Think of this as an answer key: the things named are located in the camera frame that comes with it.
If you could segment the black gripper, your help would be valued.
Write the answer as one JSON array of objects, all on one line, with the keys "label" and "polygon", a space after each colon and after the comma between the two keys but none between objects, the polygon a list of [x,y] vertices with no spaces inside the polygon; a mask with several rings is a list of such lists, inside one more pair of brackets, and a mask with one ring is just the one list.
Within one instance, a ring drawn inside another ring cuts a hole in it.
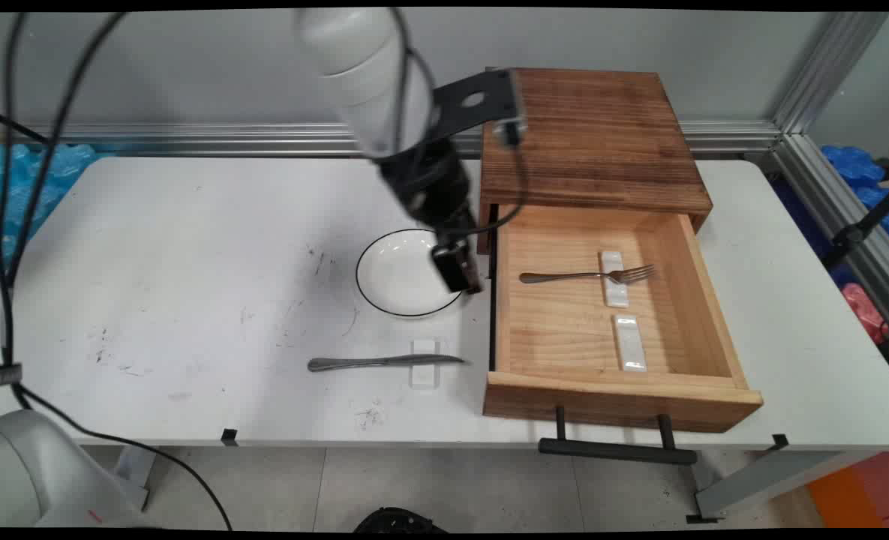
[{"label": "black gripper", "polygon": [[412,147],[380,157],[381,176],[407,215],[437,234],[439,244],[431,249],[431,262],[448,291],[477,294],[482,280],[467,232],[478,221],[471,211],[470,180],[457,147],[450,139],[439,139],[425,145],[414,163],[417,154],[418,148]]}]

